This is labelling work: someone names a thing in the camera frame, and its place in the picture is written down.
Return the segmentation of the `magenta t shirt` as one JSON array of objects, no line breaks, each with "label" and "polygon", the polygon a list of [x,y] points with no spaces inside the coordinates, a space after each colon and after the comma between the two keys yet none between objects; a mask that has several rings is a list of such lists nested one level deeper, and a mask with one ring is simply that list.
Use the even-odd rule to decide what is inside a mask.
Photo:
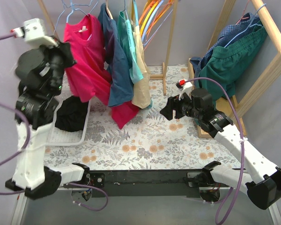
[{"label": "magenta t shirt", "polygon": [[64,41],[68,42],[77,63],[66,69],[72,94],[88,102],[97,97],[111,108],[111,117],[123,128],[139,111],[131,102],[133,84],[129,69],[116,66],[116,74],[111,75],[104,68],[105,41],[98,19],[86,15],[78,24],[66,24]]}]

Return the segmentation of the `light blue wire hanger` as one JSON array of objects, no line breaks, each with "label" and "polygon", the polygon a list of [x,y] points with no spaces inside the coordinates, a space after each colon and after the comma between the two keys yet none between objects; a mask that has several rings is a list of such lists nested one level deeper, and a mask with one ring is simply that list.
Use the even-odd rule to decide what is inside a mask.
[{"label": "light blue wire hanger", "polygon": [[[74,3],[78,4],[88,4],[91,0],[74,0]],[[70,1],[61,0],[61,11],[57,14],[56,22],[54,22],[54,35],[59,36],[61,41],[64,40],[64,30],[66,25],[76,25],[78,24],[86,15],[81,12],[75,12],[71,15],[69,23],[66,23],[66,17],[71,12]],[[99,5],[98,0],[92,0],[90,7],[80,7],[88,15],[95,12],[95,8]]]},{"label": "light blue wire hanger", "polygon": [[70,19],[71,15],[73,15],[75,12],[81,12],[84,15],[87,15],[87,13],[84,12],[80,7],[90,7],[91,3],[92,3],[92,0],[88,4],[78,4],[78,3],[74,3],[73,0],[70,0],[71,12],[66,17],[66,23],[69,23],[69,19]]}]

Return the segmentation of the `black printed t shirt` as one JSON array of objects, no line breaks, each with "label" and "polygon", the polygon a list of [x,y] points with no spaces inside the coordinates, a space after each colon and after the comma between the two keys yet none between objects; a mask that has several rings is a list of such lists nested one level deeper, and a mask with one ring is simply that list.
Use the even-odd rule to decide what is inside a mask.
[{"label": "black printed t shirt", "polygon": [[65,99],[57,110],[55,127],[67,132],[83,130],[88,105],[87,102],[81,102],[79,97],[71,96]]}]

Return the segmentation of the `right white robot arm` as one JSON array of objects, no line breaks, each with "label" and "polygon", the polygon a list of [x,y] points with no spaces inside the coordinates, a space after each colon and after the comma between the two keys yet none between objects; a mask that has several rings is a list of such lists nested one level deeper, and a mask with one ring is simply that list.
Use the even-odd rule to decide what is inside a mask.
[{"label": "right white robot arm", "polygon": [[281,198],[281,167],[264,157],[241,133],[233,121],[215,109],[211,94],[205,89],[182,91],[169,97],[160,111],[167,120],[184,116],[198,120],[200,127],[243,163],[246,173],[229,169],[219,162],[203,168],[203,182],[213,186],[217,182],[236,188],[241,179],[240,191],[251,202],[266,210]]}]

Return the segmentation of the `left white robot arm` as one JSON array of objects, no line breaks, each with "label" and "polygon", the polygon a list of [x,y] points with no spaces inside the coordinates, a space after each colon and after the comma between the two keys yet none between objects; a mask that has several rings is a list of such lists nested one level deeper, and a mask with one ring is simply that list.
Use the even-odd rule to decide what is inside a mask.
[{"label": "left white robot arm", "polygon": [[69,43],[41,45],[23,53],[17,62],[19,96],[15,104],[18,133],[15,173],[5,187],[36,200],[54,194],[60,186],[86,187],[89,168],[80,163],[49,168],[44,165],[46,141],[59,105],[64,71],[76,64]]}]

